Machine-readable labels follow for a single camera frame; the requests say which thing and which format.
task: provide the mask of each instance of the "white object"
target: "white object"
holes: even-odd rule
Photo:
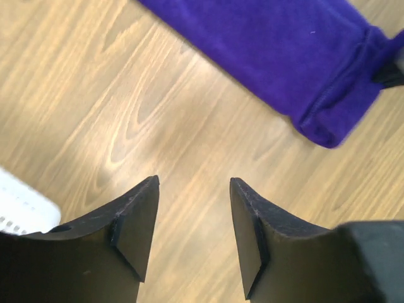
[[[59,207],[0,167],[0,231],[25,235],[58,226]]]

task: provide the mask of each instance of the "wooden surface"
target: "wooden surface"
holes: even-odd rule
[[[401,0],[356,0],[389,36]],[[0,165],[76,218],[158,174],[138,302],[244,302],[229,179],[314,223],[404,218],[404,88],[325,150],[139,4],[0,1]]]

